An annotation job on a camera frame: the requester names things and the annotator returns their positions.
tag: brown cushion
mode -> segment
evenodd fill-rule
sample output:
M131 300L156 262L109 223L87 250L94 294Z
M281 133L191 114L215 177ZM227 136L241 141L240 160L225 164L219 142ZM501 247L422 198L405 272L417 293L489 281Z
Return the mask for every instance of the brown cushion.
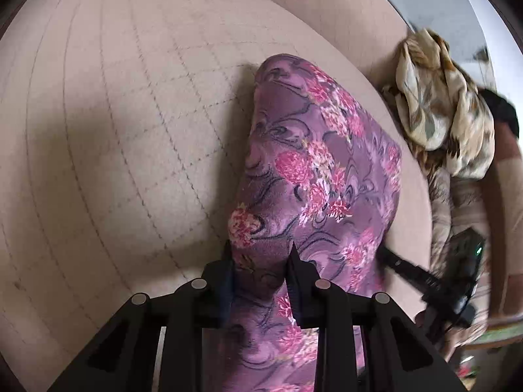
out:
M523 160L507 124L495 122L494 161L480 182L491 228L491 323L523 316Z

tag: beige floral fabric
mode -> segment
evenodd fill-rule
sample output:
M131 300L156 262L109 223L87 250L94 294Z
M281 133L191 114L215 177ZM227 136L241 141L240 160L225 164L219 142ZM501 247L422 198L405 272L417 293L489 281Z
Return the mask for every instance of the beige floral fabric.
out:
M451 331L455 335L456 346L461 346L476 340L487 329L491 294L491 234L479 181L452 179L451 197L452 235L472 227L486 239L478 284L470 300L476 308L476 316L469 328Z
M171 293L219 257L253 73L279 53L329 72L402 147L391 231L428 255L424 185L380 96L277 4L27 0L0 40L0 352L28 392L133 293ZM387 292L411 314L400 281Z
M494 157L494 121L476 84L425 29L403 43L395 103L409 139L436 154L451 176L483 178Z

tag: fabric upholstery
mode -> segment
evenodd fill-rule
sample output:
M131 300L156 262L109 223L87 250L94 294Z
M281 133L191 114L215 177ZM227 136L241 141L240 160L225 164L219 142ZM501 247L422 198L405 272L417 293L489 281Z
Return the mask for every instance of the fabric upholstery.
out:
M422 29L402 45L396 107L410 140L442 149L451 176L483 178L494 158L494 120L474 81L449 55L448 44Z
M472 326L467 329L454 329L454 344L461 346L470 343L483 334L488 326L488 311L491 294L491 259L490 226L483 203L480 182L469 179L453 178L450 184L452 194L452 235L472 227L485 238L483 258L481 260L478 285L470 303L476 308Z
M302 260L347 292L381 290L375 254L396 213L399 147L326 73L290 55L256 74L249 155L228 222L236 292L216 391L312 390L317 329L301 330L282 287ZM363 347L355 329L356 361Z
M523 316L523 160L511 128L495 122L494 162L481 181L491 230L491 324Z
M27 0L0 41L0 352L28 392L133 293L170 293L218 258L254 72L279 53L329 72L401 146L390 232L428 260L428 200L385 105L294 15L270 0Z
M335 46L377 88L393 83L407 24L387 0L273 0Z

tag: pink flower pattern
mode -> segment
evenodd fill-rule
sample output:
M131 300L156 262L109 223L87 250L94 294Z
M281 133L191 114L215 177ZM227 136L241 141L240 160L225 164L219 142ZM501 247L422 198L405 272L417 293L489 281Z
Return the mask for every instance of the pink flower pattern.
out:
M323 211L329 201L329 186L323 179L318 179L309 189L307 204L300 214L300 225Z
M330 170L334 166L334 158L323 141L304 142L309 154L309 163L322 178L330 179Z
M347 292L356 292L365 278L367 271L364 271L361 268L354 268L350 272L349 283L347 285Z
M260 226L260 220L247 212L245 204L241 203L228 220L228 233L232 244L240 249L251 246L253 244L252 234Z
M352 214L342 198L338 196L338 199L329 205L327 216L334 217L336 222L340 222L343 218L350 217Z
M318 80L318 82L328 82L330 84L335 83L334 80L329 75L327 75L325 72L323 72L323 70L316 67L312 63L309 63L309 69L313 72L313 74L316 77L316 79Z
M242 293L271 303L255 311L247 300L233 304L232 318L246 340L241 355L224 355L224 361L240 357L232 367L234 378L253 373L254 361L265 364L260 369L266 374L278 364L281 369L267 376L260 390L313 392L317 331L296 325L285 287L277 290L288 244L299 245L302 259L315 262L322 276L345 290L366 296L379 290L371 262L396 209L400 152L349 93L304 60L269 59L256 75L256 87L249 163L239 190L245 204L231 215L229 235ZM359 188L363 178L374 187ZM363 204L367 194L383 204ZM350 216L365 223L346 229ZM359 365L362 357L357 338ZM311 369L290 381L290 373L304 364ZM245 388L240 382L230 389Z
M294 354L303 342L303 332L298 326L291 325L278 340L280 350L284 354Z
M291 323L296 323L296 320L292 316L291 302L289 301L289 295L278 296L276 298L278 303L278 314L284 318L289 319Z
M363 268L374 259L378 248L378 239L371 228L363 231L357 244L350 243L342 250L345 260L355 269Z
M401 155L396 146L389 146L386 152L386 157L382 159L381 165L387 176L393 191L399 190L399 163Z
M314 391L314 382L307 383L300 388L300 392L313 392Z
M363 137L363 133L364 133L363 122L355 112L354 112L354 114L349 115L347 124L349 125L349 130L352 133L352 135L354 135L356 137L360 137L360 138Z
M345 169L340 167L339 163L334 167L332 181L330 183L332 190L341 193L345 189Z
M307 95L315 104L322 104L329 100L329 93L316 79L305 79Z
M337 87L333 92L333 96L342 109L349 112L349 114L355 114L358 103L346 90Z
M313 172L305 155L287 150L280 153L275 160L278 173L289 183L301 186L303 189L309 187Z
M321 106L320 111L327 125L331 131L335 131L339 136L347 138L349 132L347 118L343 112L333 105Z
M314 361L318 352L318 331L316 329L303 330L302 346L294 354L293 361L300 366Z

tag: black metal mount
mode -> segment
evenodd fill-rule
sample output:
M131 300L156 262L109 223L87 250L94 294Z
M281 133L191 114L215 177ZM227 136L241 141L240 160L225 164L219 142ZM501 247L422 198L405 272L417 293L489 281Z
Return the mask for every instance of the black metal mount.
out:
M422 293L422 300L427 302L424 332L436 346L448 324L468 328L474 320L476 308L469 301L478 282L484 248L485 239L473 228L454 235L441 278L400 258L383 243L378 248L378 261Z
M58 377L49 392L150 392L161 327L166 327L160 392L202 390L202 328L224 327L233 301L230 244L200 279L157 298L133 295ZM362 390L353 326L362 329L364 390L461 392L465 388L399 306L380 292L345 293L320 279L295 247L286 282L301 328L319 328L315 392Z

